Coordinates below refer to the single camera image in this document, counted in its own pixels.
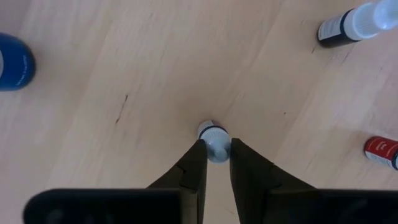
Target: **black ring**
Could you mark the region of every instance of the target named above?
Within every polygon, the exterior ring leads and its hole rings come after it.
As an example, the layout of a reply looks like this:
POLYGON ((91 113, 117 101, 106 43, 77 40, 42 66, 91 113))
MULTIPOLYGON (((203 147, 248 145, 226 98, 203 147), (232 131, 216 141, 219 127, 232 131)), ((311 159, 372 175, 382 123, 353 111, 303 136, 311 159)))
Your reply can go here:
POLYGON ((222 130, 224 130, 224 131, 228 134, 228 132, 225 130, 225 128, 223 128, 223 127, 221 127, 221 126, 218 126, 218 125, 212 125, 212 126, 209 126, 209 127, 205 127, 205 128, 200 132, 198 139, 200 139, 201 135, 202 135, 205 131, 209 130, 210 128, 221 128, 222 130))

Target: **white label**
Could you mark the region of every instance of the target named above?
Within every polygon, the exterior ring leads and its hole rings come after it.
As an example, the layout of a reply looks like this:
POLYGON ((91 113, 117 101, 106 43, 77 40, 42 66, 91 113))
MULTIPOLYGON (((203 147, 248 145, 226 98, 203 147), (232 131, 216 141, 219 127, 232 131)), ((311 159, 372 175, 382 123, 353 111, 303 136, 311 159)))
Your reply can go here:
POLYGON ((365 152, 365 155, 366 155, 366 157, 367 157, 368 159, 370 159, 370 160, 372 160, 372 161, 376 161, 376 162, 378 162, 378 163, 381 163, 381 164, 384 164, 384 165, 387 165, 387 166, 389 166, 389 167, 394 168, 394 167, 392 166, 392 162, 391 162, 389 159, 383 158, 383 157, 378 156, 378 155, 376 155, 376 154, 373 154, 373 153, 371 153, 371 152, 365 152))
POLYGON ((3 69, 4 69, 4 59, 2 58, 2 53, 1 53, 1 50, 0 50, 0 77, 2 75, 3 69))
POLYGON ((340 24, 343 16, 337 16, 322 23, 318 30, 318 40, 341 34, 340 24))

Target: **white bottle cap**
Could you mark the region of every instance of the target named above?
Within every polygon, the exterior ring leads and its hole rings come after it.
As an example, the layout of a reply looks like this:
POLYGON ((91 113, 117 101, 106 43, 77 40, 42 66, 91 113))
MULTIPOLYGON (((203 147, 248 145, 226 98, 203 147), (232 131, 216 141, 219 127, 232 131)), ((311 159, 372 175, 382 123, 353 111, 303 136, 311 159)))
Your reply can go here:
POLYGON ((353 9, 344 22, 346 35, 353 40, 369 39, 398 25, 398 1, 366 3, 353 9))
POLYGON ((231 138, 216 121, 205 121, 199 125, 198 139, 205 140, 207 157, 211 162, 221 164, 229 159, 231 138))

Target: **dark mark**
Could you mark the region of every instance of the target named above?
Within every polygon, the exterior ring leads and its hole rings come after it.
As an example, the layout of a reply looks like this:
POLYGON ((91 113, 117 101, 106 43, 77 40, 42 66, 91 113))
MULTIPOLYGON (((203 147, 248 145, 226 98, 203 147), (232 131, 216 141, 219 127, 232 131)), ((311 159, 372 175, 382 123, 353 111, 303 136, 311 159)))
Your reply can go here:
POLYGON ((348 52, 347 55, 344 57, 343 63, 347 60, 347 58, 348 58, 348 56, 349 56, 349 53, 351 53, 351 52, 348 52))
POLYGON ((123 102, 123 104, 122 104, 122 108, 120 109, 119 116, 118 116, 118 118, 116 119, 115 124, 118 124, 118 122, 119 122, 119 120, 120 120, 120 117, 122 116, 122 111, 123 111, 123 109, 124 109, 124 105, 126 104, 126 101, 127 101, 128 98, 129 98, 129 95, 126 94, 126 97, 124 98, 124 102, 123 102))
POLYGON ((225 210, 229 211, 232 215, 235 215, 235 213, 232 212, 231 210, 229 210, 229 209, 227 209, 227 208, 226 208, 225 210))

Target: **spray bottle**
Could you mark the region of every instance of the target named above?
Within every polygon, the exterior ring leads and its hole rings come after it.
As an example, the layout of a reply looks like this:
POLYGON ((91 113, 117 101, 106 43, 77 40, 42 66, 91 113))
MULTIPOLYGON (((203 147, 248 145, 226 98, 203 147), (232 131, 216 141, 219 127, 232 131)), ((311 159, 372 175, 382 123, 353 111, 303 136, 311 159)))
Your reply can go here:
POLYGON ((370 2, 324 21, 318 30, 318 40, 324 47, 336 47, 370 39, 396 25, 398 0, 370 2))

